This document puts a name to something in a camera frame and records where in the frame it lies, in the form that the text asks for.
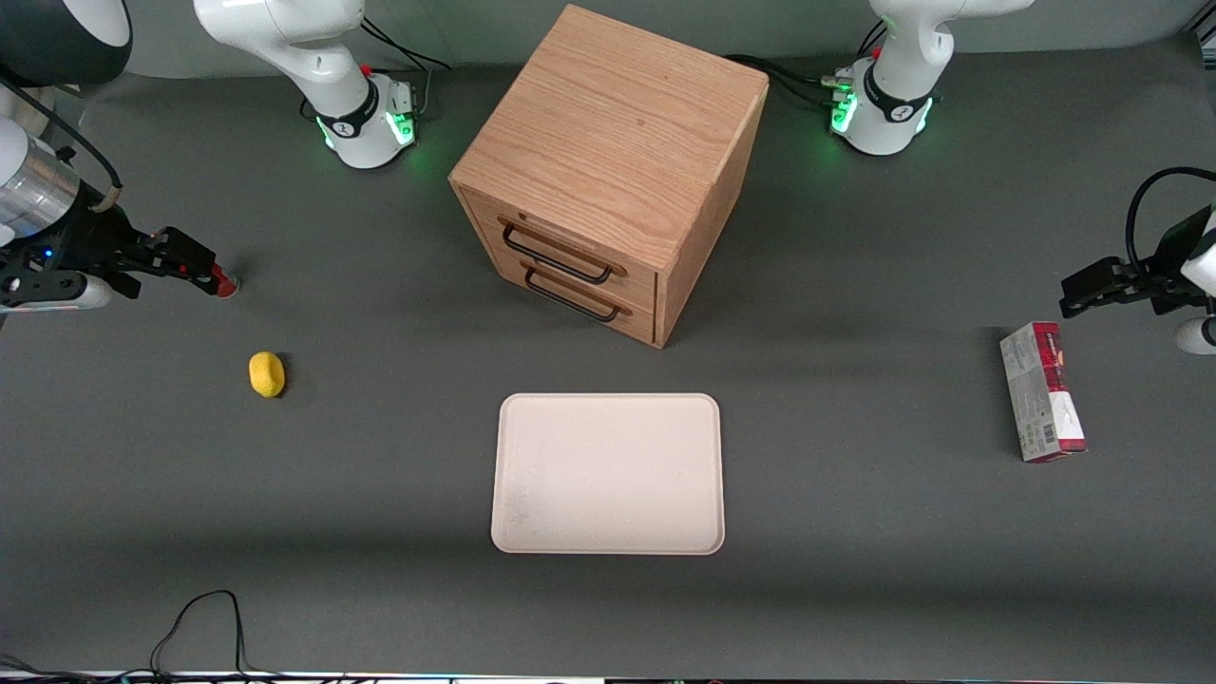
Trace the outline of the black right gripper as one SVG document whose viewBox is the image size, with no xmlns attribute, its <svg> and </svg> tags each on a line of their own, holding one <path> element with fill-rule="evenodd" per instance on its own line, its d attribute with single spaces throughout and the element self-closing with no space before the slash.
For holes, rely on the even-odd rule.
<svg viewBox="0 0 1216 684">
<path fill-rule="evenodd" d="M 2 305 L 105 307 L 114 297 L 139 297 L 134 274 L 178 277 L 216 297 L 216 253 L 165 226 L 142 239 L 146 256 L 122 256 L 140 241 L 122 209 L 69 211 L 34 237 L 2 246 Z"/>
</svg>

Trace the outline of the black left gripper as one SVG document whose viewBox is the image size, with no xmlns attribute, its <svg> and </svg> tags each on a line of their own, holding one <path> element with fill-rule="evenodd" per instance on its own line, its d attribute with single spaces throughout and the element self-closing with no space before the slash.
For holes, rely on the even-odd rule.
<svg viewBox="0 0 1216 684">
<path fill-rule="evenodd" d="M 1158 295 L 1158 284 L 1152 276 L 1141 274 L 1133 267 L 1125 267 L 1124 260 L 1116 256 L 1107 256 L 1060 282 L 1062 316 L 1073 319 L 1097 307 L 1131 304 L 1139 299 L 1150 299 L 1152 312 L 1159 316 L 1189 307 L 1207 312 L 1211 295 L 1184 277 L 1182 267 L 1201 243 L 1212 213 L 1212 206 L 1203 207 L 1162 234 L 1158 247 L 1148 258 L 1150 275 L 1161 277 L 1162 295 Z"/>
</svg>

